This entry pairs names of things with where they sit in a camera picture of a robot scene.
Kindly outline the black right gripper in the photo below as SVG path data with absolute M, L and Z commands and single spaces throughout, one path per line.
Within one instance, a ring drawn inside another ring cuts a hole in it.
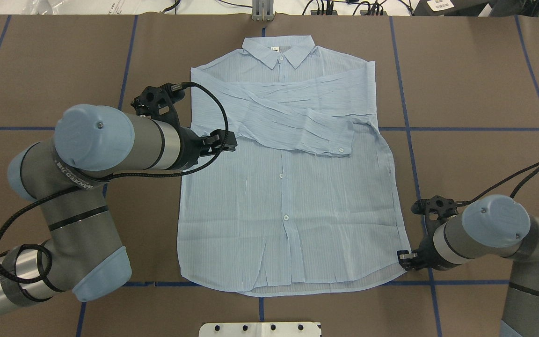
M 444 239 L 443 229 L 436 229 L 432 234 L 426 235 L 413 252 L 398 251 L 398 262 L 404 271 L 419 271 L 432 268 L 437 271 L 452 269 L 452 263 L 443 258 L 437 251 L 437 244 L 447 243 Z

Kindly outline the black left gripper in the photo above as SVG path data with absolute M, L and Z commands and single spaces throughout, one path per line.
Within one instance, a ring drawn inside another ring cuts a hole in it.
M 214 130 L 208 136 L 197 136 L 190 128 L 179 127 L 180 151 L 176 160 L 176 170 L 187 170 L 197 164 L 201 156 L 216 152 L 235 151 L 238 143 L 234 132 Z

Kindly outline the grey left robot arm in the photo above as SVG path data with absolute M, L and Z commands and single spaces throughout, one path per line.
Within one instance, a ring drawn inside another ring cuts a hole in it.
M 92 301 L 114 292 L 132 276 L 103 186 L 126 176 L 159 178 L 192 174 L 200 156 L 228 149 L 229 126 L 199 137 L 180 125 L 177 113 L 152 118 L 126 114 L 106 105 L 67 109 L 51 139 L 34 143 L 9 163 L 9 186 L 29 204 L 0 227 L 0 241 L 15 222 L 41 209 L 51 237 L 0 253 L 0 316 L 72 292 Z

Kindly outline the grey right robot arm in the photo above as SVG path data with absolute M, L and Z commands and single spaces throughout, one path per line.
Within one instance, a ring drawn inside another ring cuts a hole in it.
M 424 216 L 427 233 L 418 248 L 396 253 L 404 270 L 447 271 L 486 255 L 510 259 L 500 336 L 539 337 L 539 217 L 503 195 L 434 196 L 417 200 L 411 211 Z

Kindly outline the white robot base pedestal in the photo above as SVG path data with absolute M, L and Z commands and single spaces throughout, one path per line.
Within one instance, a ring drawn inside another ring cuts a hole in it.
M 322 337 L 320 322 L 205 323 L 199 337 Z

